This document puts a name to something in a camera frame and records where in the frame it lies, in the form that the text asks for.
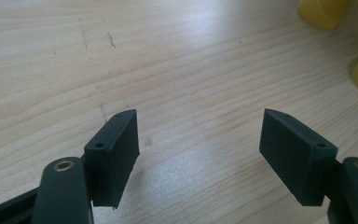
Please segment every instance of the wooden table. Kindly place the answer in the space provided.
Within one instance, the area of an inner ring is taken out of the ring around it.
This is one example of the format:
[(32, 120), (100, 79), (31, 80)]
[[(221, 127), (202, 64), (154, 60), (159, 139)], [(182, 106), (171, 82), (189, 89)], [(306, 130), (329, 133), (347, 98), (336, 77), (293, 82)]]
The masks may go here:
[(141, 156), (96, 223), (327, 223), (258, 152), (264, 108), (358, 156), (358, 7), (336, 30), (296, 1), (0, 1), (0, 203), (136, 108)]

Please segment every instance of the light wood surface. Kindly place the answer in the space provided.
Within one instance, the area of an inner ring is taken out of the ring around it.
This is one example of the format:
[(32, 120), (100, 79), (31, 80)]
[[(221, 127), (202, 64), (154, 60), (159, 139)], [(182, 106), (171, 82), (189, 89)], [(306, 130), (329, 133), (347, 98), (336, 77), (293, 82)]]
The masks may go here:
[(358, 156), (358, 7), (336, 30), (296, 1), (0, 0), (0, 203), (138, 110), (141, 156), (96, 223), (327, 223), (258, 152), (264, 108)]

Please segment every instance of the scratch mark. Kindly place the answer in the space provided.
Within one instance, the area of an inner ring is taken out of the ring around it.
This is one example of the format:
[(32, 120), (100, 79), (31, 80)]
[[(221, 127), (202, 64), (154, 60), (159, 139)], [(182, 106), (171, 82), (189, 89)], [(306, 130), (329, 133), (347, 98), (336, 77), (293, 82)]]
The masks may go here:
[(113, 48), (116, 48), (115, 44), (113, 43), (113, 37), (110, 35), (110, 33), (108, 32), (107, 35), (109, 36), (109, 41), (110, 44), (112, 45)]
[(145, 139), (145, 146), (146, 147), (151, 147), (152, 145), (153, 145), (152, 138), (147, 136), (146, 139)]
[(92, 59), (92, 60), (100, 60), (101, 57), (91, 57), (91, 56), (88, 56), (89, 59)]
[(103, 118), (104, 118), (105, 123), (106, 123), (107, 122), (106, 111), (104, 110), (103, 103), (100, 103), (100, 108), (101, 108), (101, 113), (103, 113)]
[(74, 116), (75, 115), (75, 113), (74, 113), (74, 102), (72, 101), (72, 100), (69, 100), (69, 107), (71, 108), (71, 114), (72, 114), (72, 116)]
[(84, 47), (85, 47), (86, 50), (87, 50), (89, 46), (88, 46), (87, 43), (86, 43), (86, 34), (85, 34), (85, 32), (83, 31), (83, 28), (81, 27), (81, 23), (82, 23), (81, 18), (78, 18), (78, 21), (79, 21), (80, 33), (81, 33), (81, 35), (82, 35), (82, 37), (83, 37)]

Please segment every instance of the wood grain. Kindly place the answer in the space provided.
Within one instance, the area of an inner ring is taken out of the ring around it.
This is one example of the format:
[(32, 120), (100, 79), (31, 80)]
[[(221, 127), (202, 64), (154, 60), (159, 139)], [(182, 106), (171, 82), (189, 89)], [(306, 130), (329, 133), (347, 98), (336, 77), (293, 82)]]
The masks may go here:
[(0, 203), (138, 110), (141, 156), (96, 223), (327, 223), (258, 153), (264, 108), (358, 156), (358, 7), (336, 30), (296, 1), (0, 0)]

